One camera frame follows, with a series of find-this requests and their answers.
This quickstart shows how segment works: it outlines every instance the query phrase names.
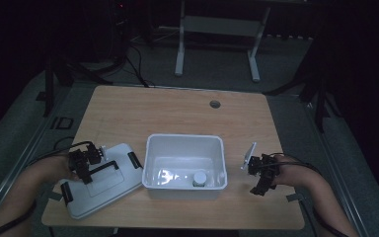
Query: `hand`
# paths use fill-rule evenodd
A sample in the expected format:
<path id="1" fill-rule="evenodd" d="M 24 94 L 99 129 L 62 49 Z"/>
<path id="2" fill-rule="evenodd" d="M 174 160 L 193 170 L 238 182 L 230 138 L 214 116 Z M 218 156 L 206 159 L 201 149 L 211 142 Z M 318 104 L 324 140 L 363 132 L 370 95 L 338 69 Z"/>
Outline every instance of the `hand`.
<path id="1" fill-rule="evenodd" d="M 79 180 L 69 169 L 67 155 L 55 155 L 39 160 L 26 172 L 43 183 L 56 183 L 61 179 Z"/>
<path id="2" fill-rule="evenodd" d="M 278 162 L 297 162 L 288 156 L 275 155 L 274 157 Z M 279 175 L 275 177 L 272 184 L 311 188 L 311 186 L 321 182 L 326 181 L 312 169 L 298 165 L 281 165 L 279 166 Z"/>

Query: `grommet hole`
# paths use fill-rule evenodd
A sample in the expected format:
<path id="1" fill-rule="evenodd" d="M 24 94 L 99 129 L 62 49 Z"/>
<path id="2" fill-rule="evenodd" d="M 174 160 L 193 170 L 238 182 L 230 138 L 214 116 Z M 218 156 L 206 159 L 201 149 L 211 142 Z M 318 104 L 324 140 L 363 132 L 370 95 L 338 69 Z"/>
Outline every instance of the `grommet hole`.
<path id="1" fill-rule="evenodd" d="M 220 108 L 221 104 L 219 101 L 210 101 L 210 107 L 213 109 L 218 109 Z"/>

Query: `small white object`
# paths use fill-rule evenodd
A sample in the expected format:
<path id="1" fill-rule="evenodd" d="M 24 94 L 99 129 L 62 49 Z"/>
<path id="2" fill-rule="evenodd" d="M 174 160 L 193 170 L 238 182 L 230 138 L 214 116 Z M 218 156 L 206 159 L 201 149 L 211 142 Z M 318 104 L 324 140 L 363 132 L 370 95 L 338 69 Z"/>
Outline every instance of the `small white object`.
<path id="1" fill-rule="evenodd" d="M 197 172 L 205 175 L 203 187 L 193 184 Z M 217 198 L 227 186 L 222 139 L 214 135 L 150 135 L 142 184 L 152 198 Z"/>
<path id="2" fill-rule="evenodd" d="M 109 157 L 107 156 L 107 146 L 105 146 L 105 145 L 100 146 L 100 151 L 103 153 L 104 160 L 108 161 Z"/>
<path id="3" fill-rule="evenodd" d="M 192 184 L 194 187 L 204 187 L 206 181 L 207 181 L 207 175 L 205 175 L 204 172 L 198 171 L 195 174 L 193 174 Z"/>
<path id="4" fill-rule="evenodd" d="M 248 152 L 246 152 L 244 157 L 243 165 L 241 166 L 242 170 L 245 170 L 248 167 L 249 161 L 251 161 L 251 156 L 254 154 L 255 147 L 257 147 L 256 142 L 252 142 L 251 148 L 249 148 Z"/>

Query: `table leg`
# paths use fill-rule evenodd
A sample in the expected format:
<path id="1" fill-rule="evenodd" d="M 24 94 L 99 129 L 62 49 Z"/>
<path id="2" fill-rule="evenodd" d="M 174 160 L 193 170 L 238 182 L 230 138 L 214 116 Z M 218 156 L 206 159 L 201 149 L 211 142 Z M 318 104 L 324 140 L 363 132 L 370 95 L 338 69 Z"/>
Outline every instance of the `table leg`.
<path id="1" fill-rule="evenodd" d="M 260 46 L 261 38 L 263 37 L 265 24 L 269 16 L 269 11 L 270 11 L 270 8 L 265 9 L 263 19 L 260 25 L 258 26 L 258 33 L 255 36 L 254 47 L 251 50 L 248 50 L 249 66 L 251 67 L 252 80 L 254 82 L 259 82 L 261 80 L 260 72 L 258 70 L 257 60 L 255 59 L 255 56 L 257 55 L 258 47 Z"/>
<path id="2" fill-rule="evenodd" d="M 184 21 L 185 21 L 185 0 L 181 1 L 181 20 L 180 20 L 180 45 L 178 48 L 177 64 L 175 67 L 175 75 L 182 76 L 184 68 L 184 55 L 186 48 L 184 46 Z"/>
<path id="3" fill-rule="evenodd" d="M 45 111 L 44 117 L 48 117 L 54 106 L 54 77 L 53 77 L 53 56 L 50 56 L 45 63 Z"/>

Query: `human arm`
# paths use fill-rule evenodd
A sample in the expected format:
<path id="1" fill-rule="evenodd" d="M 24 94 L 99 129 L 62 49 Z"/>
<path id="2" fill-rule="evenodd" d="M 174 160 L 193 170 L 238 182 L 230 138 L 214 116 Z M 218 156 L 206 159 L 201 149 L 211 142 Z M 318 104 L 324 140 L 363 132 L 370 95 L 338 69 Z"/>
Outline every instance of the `human arm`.
<path id="1" fill-rule="evenodd" d="M 275 156 L 275 158 L 278 162 L 296 161 L 285 156 Z M 279 169 L 280 174 L 275 177 L 274 185 L 307 189 L 310 192 L 316 212 L 327 224 L 349 237 L 358 236 L 339 205 L 331 186 L 320 174 L 312 169 L 296 165 L 281 165 Z M 322 226 L 319 230 L 320 236 L 334 236 Z"/>
<path id="2" fill-rule="evenodd" d="M 0 226 L 25 214 L 33 205 L 42 184 L 61 179 L 78 179 L 69 170 L 67 157 L 62 155 L 39 160 L 24 170 L 0 204 Z M 30 231 L 29 217 L 0 236 L 29 236 Z"/>

